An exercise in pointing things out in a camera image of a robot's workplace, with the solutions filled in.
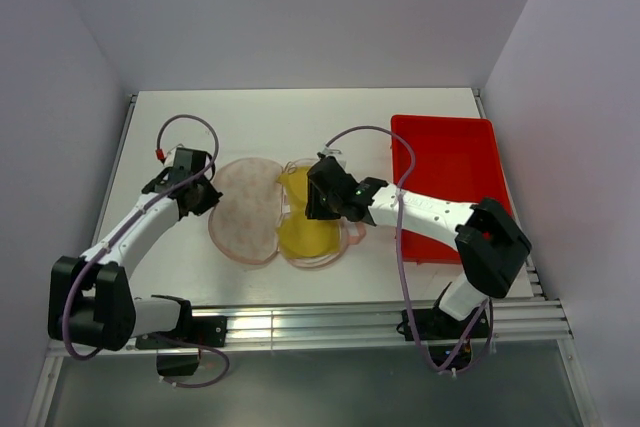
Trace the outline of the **pink mesh laundry bag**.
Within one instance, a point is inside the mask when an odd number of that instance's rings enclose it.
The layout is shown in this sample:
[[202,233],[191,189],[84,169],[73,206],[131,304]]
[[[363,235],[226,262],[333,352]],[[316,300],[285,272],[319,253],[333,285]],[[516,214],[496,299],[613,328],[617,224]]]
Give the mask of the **pink mesh laundry bag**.
[[[291,162],[314,164],[310,158]],[[317,260],[285,258],[280,253],[276,232],[285,195],[277,179],[287,164],[265,158],[244,158],[225,165],[215,175],[212,184],[223,196],[210,213],[208,231],[214,245],[226,257],[258,267],[280,256],[299,269],[320,269],[336,262],[349,247],[359,244],[366,236],[363,224],[336,220],[341,234],[338,254]]]

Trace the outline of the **yellow bra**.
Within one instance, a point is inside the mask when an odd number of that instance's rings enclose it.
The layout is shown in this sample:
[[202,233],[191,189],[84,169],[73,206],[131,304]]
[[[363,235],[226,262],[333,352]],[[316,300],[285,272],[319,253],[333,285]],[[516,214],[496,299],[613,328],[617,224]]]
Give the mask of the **yellow bra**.
[[277,179],[283,187],[285,203],[276,232],[280,253],[289,260],[317,260],[341,250],[338,221],[306,217],[310,168],[310,165],[290,162]]

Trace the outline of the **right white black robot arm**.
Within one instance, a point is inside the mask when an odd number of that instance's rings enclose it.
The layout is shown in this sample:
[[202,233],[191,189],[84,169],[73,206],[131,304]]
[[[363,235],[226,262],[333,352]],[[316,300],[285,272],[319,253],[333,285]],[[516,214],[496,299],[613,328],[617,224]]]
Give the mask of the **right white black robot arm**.
[[484,301],[507,296],[532,250],[516,221],[492,198],[453,202],[377,178],[358,182],[333,156],[320,158],[307,182],[310,220],[399,227],[458,253],[463,272],[444,290],[432,315],[435,330],[446,337],[457,335]]

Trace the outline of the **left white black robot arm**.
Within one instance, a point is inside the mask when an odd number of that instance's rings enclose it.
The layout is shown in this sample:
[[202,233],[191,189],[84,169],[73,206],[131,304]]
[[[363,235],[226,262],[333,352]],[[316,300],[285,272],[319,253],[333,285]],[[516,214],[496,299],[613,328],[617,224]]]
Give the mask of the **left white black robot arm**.
[[130,279],[161,237],[182,219],[220,201],[205,173],[215,168],[202,150],[175,148],[161,172],[142,189],[132,210],[101,241],[52,267],[48,335],[66,347],[122,349],[130,339],[159,334],[183,346],[195,333],[190,301],[169,295],[135,296]]

